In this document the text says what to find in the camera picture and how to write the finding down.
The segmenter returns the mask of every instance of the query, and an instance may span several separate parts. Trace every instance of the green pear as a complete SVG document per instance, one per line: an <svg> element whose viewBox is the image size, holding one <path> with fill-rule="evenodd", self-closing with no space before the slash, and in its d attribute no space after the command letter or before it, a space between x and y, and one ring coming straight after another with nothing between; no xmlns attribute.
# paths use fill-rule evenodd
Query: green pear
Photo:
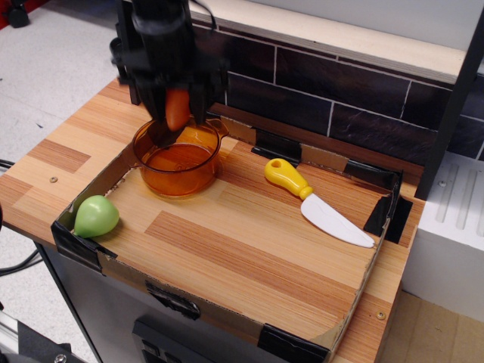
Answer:
<svg viewBox="0 0 484 363"><path fill-rule="evenodd" d="M101 236L119 221L119 210L102 195L84 200L77 210L74 234L82 238Z"/></svg>

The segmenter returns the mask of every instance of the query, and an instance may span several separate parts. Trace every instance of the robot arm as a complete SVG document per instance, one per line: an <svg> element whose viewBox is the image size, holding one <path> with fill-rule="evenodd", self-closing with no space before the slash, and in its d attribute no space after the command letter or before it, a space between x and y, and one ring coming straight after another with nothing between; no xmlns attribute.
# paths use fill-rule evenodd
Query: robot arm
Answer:
<svg viewBox="0 0 484 363"><path fill-rule="evenodd" d="M228 63L197 47L188 0L118 0L118 15L111 51L120 82L162 123L167 92L183 90L196 122L203 122L214 95L228 87Z"/></svg>

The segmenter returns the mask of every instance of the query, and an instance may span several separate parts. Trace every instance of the toy knife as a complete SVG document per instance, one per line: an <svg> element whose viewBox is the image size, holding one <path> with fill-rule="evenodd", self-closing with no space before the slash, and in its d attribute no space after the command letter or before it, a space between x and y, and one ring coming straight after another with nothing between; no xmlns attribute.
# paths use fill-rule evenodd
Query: toy knife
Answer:
<svg viewBox="0 0 484 363"><path fill-rule="evenodd" d="M322 231L350 244L367 248L374 246L373 238L314 194L308 182L286 160L270 160L264 173L267 180L300 197L303 200L302 215Z"/></svg>

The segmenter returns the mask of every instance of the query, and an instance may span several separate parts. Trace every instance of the cardboard box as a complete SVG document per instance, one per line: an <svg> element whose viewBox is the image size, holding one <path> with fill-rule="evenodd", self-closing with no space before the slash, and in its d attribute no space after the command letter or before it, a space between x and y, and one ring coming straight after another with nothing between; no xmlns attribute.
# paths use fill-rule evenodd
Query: cardboard box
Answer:
<svg viewBox="0 0 484 363"><path fill-rule="evenodd" d="M273 157L279 136L222 121L231 134L220 150L223 171L209 188L157 196L130 168L129 145L52 225L57 248L285 361L330 361L383 239L398 242L402 233L405 218L390 223L408 209L399 197L402 176L287 140L315 193L376 241L373 249L347 244L311 225L299 198L265 180L260 154ZM74 236L79 205L96 194L118 207L119 224L93 239Z"/></svg>

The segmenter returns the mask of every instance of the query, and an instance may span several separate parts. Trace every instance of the glass bowl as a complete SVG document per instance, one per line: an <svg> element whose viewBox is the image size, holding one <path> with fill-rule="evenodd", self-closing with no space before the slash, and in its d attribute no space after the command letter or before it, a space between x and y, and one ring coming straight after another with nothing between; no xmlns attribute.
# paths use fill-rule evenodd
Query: glass bowl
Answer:
<svg viewBox="0 0 484 363"><path fill-rule="evenodd" d="M184 129L171 132L155 120L144 124L132 146L141 177L154 192L188 196L208 187L219 170L219 150L228 130L219 119L198 125L193 117Z"/></svg>

